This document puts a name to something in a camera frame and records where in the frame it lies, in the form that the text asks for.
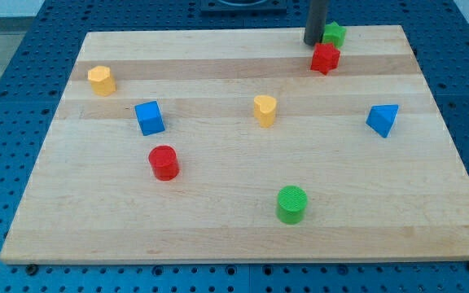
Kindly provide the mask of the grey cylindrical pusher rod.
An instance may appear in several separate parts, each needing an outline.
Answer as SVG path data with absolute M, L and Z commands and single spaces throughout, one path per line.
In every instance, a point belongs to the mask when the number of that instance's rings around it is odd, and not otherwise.
M 303 41 L 314 46 L 322 40 L 327 20 L 329 0 L 310 0 Z

